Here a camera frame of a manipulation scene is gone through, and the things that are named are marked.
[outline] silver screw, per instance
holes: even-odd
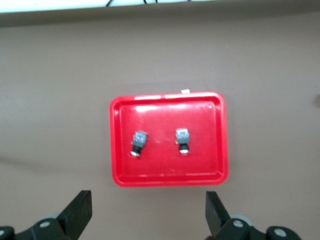
[[[274,233],[277,234],[277,235],[280,236],[280,237],[286,237],[286,236],[287,236],[286,232],[283,231],[283,230],[280,229],[280,228],[276,228],[276,229],[274,230]]]
[[[45,227],[48,227],[49,225],[50,225],[49,221],[44,221],[44,222],[40,223],[39,227],[40,228],[45,228]]]
[[[237,228],[243,228],[244,227],[244,224],[239,220],[234,220],[233,221],[233,225],[235,225]]]

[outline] red tray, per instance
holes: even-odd
[[[112,177],[122,187],[218,185],[228,176],[227,120],[217,92],[119,96],[110,104]],[[187,128],[180,154],[176,129]],[[136,131],[148,134],[140,157]]]

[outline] dark spot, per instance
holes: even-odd
[[[315,96],[313,104],[320,109],[320,94]]]

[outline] gray table surface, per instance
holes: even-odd
[[[0,15],[0,226],[22,231],[88,189],[82,240],[202,240],[217,191],[258,230],[318,239],[320,8],[294,2]],[[227,181],[115,185],[111,100],[187,88],[225,97]]]

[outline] blue-gray component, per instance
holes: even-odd
[[[136,131],[133,135],[132,145],[143,148],[146,144],[146,141],[147,134],[140,131]]]
[[[178,144],[187,144],[189,143],[189,131],[186,128],[180,128],[175,130],[176,142]]]

